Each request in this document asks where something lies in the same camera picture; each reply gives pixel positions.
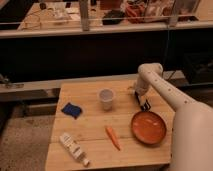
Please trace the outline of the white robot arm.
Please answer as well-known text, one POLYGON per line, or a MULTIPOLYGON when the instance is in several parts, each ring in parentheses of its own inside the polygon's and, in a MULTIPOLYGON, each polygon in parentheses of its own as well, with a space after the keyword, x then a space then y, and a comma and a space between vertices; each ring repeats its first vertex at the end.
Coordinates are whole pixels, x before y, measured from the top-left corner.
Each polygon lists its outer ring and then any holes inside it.
POLYGON ((160 63, 138 67, 133 89, 139 96, 152 87, 175 112, 170 171, 213 171, 213 108, 162 78, 160 63))

